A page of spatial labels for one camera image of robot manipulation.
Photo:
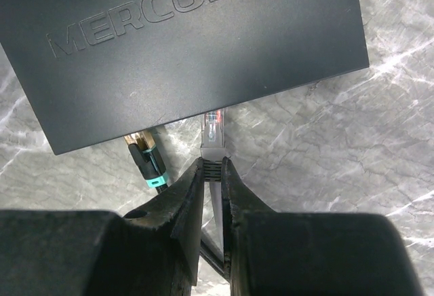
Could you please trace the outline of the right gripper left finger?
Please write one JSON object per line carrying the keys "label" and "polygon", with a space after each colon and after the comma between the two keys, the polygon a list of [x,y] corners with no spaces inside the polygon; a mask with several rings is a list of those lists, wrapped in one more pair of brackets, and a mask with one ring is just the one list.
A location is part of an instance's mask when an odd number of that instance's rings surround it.
{"label": "right gripper left finger", "polygon": [[204,164],[120,216],[1,212],[2,295],[189,295],[197,284]]}

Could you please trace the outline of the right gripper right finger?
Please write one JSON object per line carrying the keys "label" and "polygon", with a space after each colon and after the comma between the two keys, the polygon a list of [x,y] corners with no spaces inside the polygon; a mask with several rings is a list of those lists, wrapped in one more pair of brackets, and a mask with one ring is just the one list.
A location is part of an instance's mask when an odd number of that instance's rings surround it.
{"label": "right gripper right finger", "polygon": [[232,295],[422,295],[395,226],[362,212],[277,212],[222,163],[224,274]]}

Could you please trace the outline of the black network switch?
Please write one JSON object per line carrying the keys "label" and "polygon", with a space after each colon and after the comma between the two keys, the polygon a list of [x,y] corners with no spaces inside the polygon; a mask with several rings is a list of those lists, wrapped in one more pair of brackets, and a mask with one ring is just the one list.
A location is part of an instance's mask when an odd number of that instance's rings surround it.
{"label": "black network switch", "polygon": [[359,0],[1,0],[59,155],[366,69]]}

